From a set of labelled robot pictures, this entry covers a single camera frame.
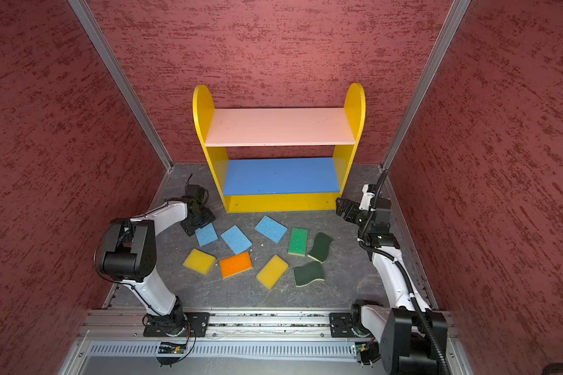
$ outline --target yellow side panel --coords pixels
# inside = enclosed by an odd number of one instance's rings
[[[227,150],[225,147],[206,147],[205,139],[210,128],[210,121],[215,112],[215,104],[208,88],[204,85],[196,86],[194,89],[194,98],[192,101],[192,110],[194,112],[194,125],[196,134],[200,140],[200,145],[206,156],[206,161],[215,179],[217,190],[227,209],[226,200],[223,197],[223,187],[225,186],[225,176],[227,173]]]
[[[336,166],[340,192],[344,191],[346,179],[351,171],[351,165],[353,164],[357,146],[363,133],[363,125],[365,124],[365,91],[359,83],[353,83],[348,89],[344,101],[344,111],[349,124],[351,124],[355,144],[354,146],[338,145],[334,148],[334,165]]]
[[[264,213],[267,211],[322,211],[336,209],[338,192],[319,194],[275,194],[265,196],[228,196],[229,213]]]

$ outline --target blue sponge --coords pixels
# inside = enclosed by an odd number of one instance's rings
[[[212,223],[204,228],[196,229],[196,238],[198,239],[198,244],[204,246],[215,241],[218,237],[215,233],[215,228],[212,227]]]
[[[269,238],[276,244],[280,242],[284,234],[287,232],[287,228],[285,226],[281,225],[269,216],[264,216],[255,229],[257,232]]]
[[[223,232],[221,238],[223,238],[227,246],[229,246],[236,255],[248,250],[248,248],[252,246],[252,242],[250,242],[236,225]]]

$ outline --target red wall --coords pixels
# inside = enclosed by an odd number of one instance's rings
[[[563,1],[473,1],[390,173],[476,375],[563,361]]]
[[[381,162],[451,0],[89,0],[174,161],[205,161],[191,99],[219,108],[341,107],[360,82],[355,161]],[[231,158],[331,156],[333,147],[231,149]]]
[[[66,0],[0,1],[0,375],[52,374],[164,169]]]

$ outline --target metal corner post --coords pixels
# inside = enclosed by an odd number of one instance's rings
[[[426,66],[423,68],[423,72],[421,72],[421,77],[419,82],[417,82],[417,86],[415,87],[415,91],[413,92],[413,96],[411,97],[411,101],[406,108],[405,115],[403,116],[402,120],[400,120],[400,124],[398,124],[398,129],[396,130],[396,134],[390,143],[390,147],[386,152],[386,155],[383,158],[383,169],[390,168],[390,164],[394,160],[396,153],[402,143],[402,140],[405,138],[406,132],[409,130],[409,126],[411,126],[411,121],[415,117],[417,110],[423,101],[423,97],[425,96],[426,92],[434,76],[442,59],[444,58],[444,54],[449,48],[450,42],[453,39],[455,32],[463,19],[463,15],[469,6],[470,0],[454,0],[453,4],[449,9],[449,13],[444,20],[444,24],[442,25],[442,29],[438,34],[438,38],[436,39],[436,43],[434,44],[434,48],[432,48],[432,52],[428,58],[428,62]]]
[[[94,47],[98,51],[98,55],[100,55],[106,64],[106,67],[109,69],[109,72],[113,76],[117,86],[119,86],[119,89],[125,97],[127,104],[129,104],[131,111],[134,113],[135,118],[142,126],[142,129],[146,133],[148,140],[150,140],[154,151],[157,152],[158,157],[163,162],[163,165],[165,165],[165,168],[167,170],[172,169],[173,160],[171,159],[171,156],[169,156],[169,153],[165,149],[157,131],[154,129],[154,126],[152,126],[152,122],[150,121],[148,114],[146,114],[146,111],[142,107],[140,99],[135,94],[133,87],[117,61],[117,58],[110,49],[102,30],[100,30],[100,27],[98,26],[98,23],[88,6],[88,3],[86,3],[85,0],[68,1],[75,12],[75,15],[77,15],[77,19],[79,19],[79,22],[81,22],[83,28],[90,37],[92,44],[94,44]]]

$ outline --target shelf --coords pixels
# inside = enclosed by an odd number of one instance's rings
[[[354,145],[344,108],[215,109],[207,147]]]
[[[333,158],[229,160],[224,196],[339,193]]]

